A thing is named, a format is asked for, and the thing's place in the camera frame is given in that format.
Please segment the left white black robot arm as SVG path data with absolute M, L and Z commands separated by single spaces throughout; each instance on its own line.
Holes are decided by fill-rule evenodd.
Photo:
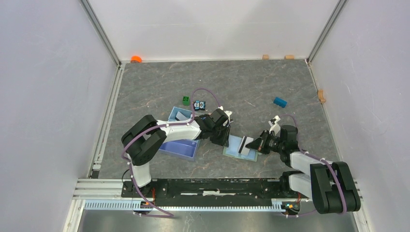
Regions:
M 211 114 L 191 116 L 183 121 L 156 120 L 153 115 L 140 119 L 121 138 L 121 156 L 128 162 L 133 190 L 140 197 L 152 191 L 149 162 L 162 144 L 177 140 L 206 140 L 228 146 L 232 112 L 218 107 Z

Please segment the stack of credit cards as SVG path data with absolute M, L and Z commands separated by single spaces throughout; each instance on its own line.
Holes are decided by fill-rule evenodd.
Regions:
M 183 114 L 181 111 L 177 112 L 175 115 L 175 120 L 176 121 L 190 121 L 192 118 L 192 113 L 189 114 Z

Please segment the green card holder wallet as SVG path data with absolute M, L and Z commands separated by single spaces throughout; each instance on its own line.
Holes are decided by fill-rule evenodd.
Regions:
M 230 135 L 228 139 L 228 147 L 224 147 L 222 154 L 231 158 L 256 162 L 258 152 L 256 150 L 246 148 L 246 145 L 253 142 L 253 140 L 253 138 L 247 136 L 238 137 Z

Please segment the thin card edge-on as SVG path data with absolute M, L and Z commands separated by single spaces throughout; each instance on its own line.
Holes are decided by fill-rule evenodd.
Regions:
M 252 137 L 244 136 L 241 140 L 241 143 L 240 143 L 240 146 L 239 146 L 239 149 L 238 149 L 238 153 L 240 155 L 247 156 L 250 152 L 250 149 L 247 148 L 246 145 L 248 145 L 249 143 L 251 143 L 253 141 L 254 141 L 254 139 Z

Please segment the blue three-compartment organizer tray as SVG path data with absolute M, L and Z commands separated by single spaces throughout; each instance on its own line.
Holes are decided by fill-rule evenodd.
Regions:
M 177 112 L 181 111 L 183 114 L 191 113 L 191 110 L 183 109 L 174 106 L 169 114 L 168 121 L 176 121 L 175 115 Z M 166 142 L 161 145 L 159 152 L 170 155 L 176 158 L 195 161 L 197 150 L 199 149 L 200 140 L 176 140 Z

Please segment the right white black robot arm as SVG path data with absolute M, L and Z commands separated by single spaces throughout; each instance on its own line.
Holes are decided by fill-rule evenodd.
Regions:
M 278 132 L 264 130 L 246 148 L 262 154 L 276 152 L 292 171 L 282 174 L 279 191 L 285 197 L 297 192 L 310 198 L 320 214 L 357 212 L 361 200 L 347 163 L 320 159 L 299 147 L 298 128 L 281 126 Z

